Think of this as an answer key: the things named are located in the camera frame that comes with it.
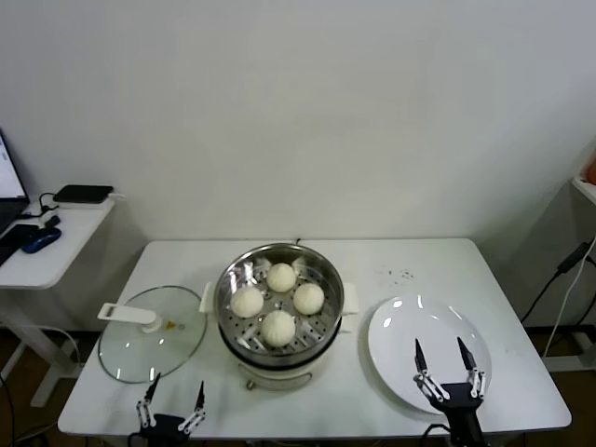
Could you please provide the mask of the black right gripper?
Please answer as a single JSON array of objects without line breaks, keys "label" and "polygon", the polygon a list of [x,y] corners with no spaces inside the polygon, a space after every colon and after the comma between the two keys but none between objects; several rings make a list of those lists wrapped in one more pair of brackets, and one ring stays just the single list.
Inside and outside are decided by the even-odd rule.
[{"label": "black right gripper", "polygon": [[435,381],[418,339],[414,341],[416,375],[413,379],[432,406],[447,417],[454,446],[484,446],[477,410],[485,397],[486,374],[460,337],[457,343],[467,370],[467,382],[440,384]]}]

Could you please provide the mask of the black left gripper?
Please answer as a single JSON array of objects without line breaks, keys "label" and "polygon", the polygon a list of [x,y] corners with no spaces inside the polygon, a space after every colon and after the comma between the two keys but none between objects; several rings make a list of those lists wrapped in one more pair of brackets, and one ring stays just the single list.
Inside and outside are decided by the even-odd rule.
[{"label": "black left gripper", "polygon": [[206,417],[205,382],[200,384],[194,411],[184,419],[174,415],[153,414],[151,403],[159,380],[160,373],[147,388],[144,397],[137,401],[136,412],[142,427],[138,437],[146,440],[149,447],[182,446],[189,441],[189,434],[184,431],[194,431]]}]

